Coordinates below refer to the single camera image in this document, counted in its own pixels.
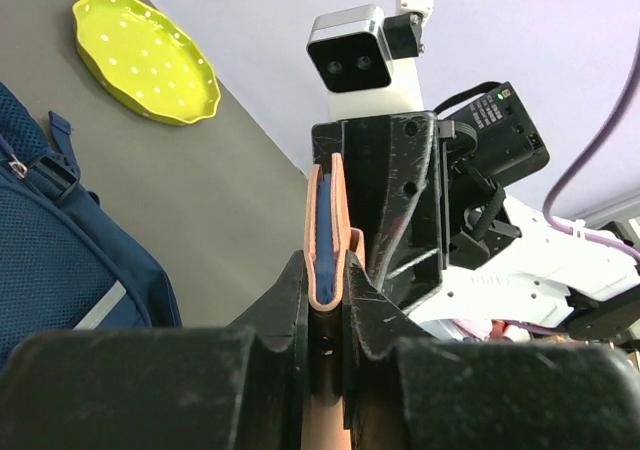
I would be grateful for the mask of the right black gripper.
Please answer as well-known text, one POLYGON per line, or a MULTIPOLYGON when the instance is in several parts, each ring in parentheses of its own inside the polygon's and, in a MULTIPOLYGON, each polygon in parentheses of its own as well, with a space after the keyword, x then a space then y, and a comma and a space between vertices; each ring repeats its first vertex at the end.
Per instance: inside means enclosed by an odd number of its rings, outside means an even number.
POLYGON ((505 189, 549 161, 508 82, 482 83, 434 111, 318 124, 312 146, 316 164, 342 155, 367 273, 403 310, 439 286, 443 262, 477 269, 520 237, 505 189))

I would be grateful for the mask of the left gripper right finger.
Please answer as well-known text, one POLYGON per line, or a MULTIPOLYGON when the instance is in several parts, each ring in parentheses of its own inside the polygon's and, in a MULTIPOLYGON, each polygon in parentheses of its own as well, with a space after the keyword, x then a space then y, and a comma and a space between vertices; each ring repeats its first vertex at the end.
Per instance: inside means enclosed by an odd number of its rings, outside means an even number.
POLYGON ((635 449, 639 375, 606 346, 431 338, 348 255, 344 422, 356 449, 635 449))

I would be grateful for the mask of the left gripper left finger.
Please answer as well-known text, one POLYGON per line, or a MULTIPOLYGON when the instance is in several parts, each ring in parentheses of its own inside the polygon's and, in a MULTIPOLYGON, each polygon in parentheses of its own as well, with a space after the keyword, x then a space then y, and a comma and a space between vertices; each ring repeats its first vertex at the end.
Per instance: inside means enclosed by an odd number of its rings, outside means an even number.
POLYGON ((307 393, 306 270, 225 327, 56 331, 1 379, 5 449, 298 449, 307 393))

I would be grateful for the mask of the tan leather wallet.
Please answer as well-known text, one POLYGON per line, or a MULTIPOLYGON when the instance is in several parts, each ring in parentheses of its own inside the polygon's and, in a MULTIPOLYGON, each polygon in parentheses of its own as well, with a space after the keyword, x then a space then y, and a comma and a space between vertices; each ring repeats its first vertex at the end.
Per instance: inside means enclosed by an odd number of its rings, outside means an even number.
POLYGON ((308 184, 303 255, 309 303, 310 401, 305 405, 304 449, 349 449, 344 423, 343 322, 347 256, 365 262, 363 232, 350 222, 342 155, 312 168, 308 184))

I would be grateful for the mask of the navy blue backpack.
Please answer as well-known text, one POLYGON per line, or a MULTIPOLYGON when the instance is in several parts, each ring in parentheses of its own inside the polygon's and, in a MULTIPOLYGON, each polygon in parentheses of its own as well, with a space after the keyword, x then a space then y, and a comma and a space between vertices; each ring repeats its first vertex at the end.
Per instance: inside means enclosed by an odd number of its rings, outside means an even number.
POLYGON ((165 270, 82 185, 71 124, 49 124, 1 89, 3 362, 36 333, 182 324, 165 270))

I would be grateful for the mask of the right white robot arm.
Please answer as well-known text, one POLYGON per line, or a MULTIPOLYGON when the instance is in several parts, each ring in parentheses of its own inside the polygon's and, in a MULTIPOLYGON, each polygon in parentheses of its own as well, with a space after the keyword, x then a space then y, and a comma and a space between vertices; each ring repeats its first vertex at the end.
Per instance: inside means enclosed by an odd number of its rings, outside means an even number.
POLYGON ((606 231, 543 215, 508 185, 549 160, 510 83, 424 111, 388 89, 334 93, 312 130, 304 253, 312 307, 332 312, 349 253, 416 322, 484 337, 491 321, 610 340, 639 317, 639 265, 606 231))

